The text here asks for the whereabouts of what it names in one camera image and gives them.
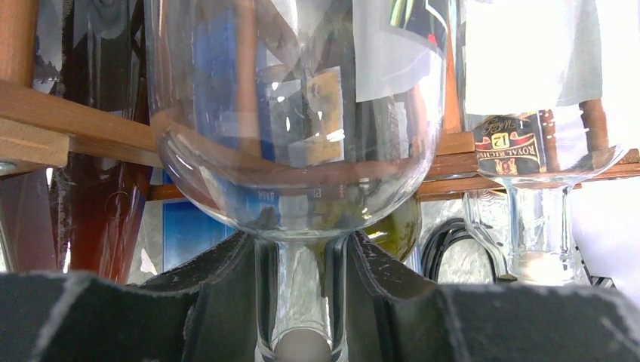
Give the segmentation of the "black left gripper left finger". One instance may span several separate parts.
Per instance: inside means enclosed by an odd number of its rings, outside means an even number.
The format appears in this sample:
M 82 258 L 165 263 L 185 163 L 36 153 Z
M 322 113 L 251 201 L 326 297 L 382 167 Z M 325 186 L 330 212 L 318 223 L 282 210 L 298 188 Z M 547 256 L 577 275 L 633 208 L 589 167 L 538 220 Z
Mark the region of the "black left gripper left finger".
M 141 285 L 4 273 L 1 359 L 251 361 L 254 306 L 254 247 L 243 232 Z

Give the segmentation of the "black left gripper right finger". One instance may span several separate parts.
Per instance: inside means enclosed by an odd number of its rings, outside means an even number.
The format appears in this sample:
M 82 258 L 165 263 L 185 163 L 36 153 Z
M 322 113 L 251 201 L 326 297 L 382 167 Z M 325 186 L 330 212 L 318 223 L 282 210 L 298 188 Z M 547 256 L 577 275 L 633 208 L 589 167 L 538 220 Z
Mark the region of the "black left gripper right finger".
M 639 359 L 639 311 L 615 290 L 434 284 L 359 232 L 346 257 L 351 361 Z

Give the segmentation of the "round clear glass bottle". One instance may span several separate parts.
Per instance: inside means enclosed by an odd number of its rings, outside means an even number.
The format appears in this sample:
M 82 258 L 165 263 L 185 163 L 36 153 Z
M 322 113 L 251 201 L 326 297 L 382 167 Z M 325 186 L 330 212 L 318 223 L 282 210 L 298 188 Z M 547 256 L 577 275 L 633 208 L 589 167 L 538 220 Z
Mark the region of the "round clear glass bottle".
M 444 115 L 446 1 L 147 1 L 174 185 L 248 233 L 257 351 L 345 361 L 345 243 L 418 189 Z

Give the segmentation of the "clear white labelled bottle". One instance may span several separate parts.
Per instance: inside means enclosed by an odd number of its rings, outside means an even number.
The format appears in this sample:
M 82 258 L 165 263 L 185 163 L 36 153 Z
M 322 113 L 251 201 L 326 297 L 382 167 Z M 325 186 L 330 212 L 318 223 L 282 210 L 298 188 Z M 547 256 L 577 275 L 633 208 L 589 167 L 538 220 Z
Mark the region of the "clear white labelled bottle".
M 637 1 L 465 1 L 464 113 L 479 173 L 506 189 L 507 270 L 584 285 L 573 187 L 618 162 L 638 118 Z

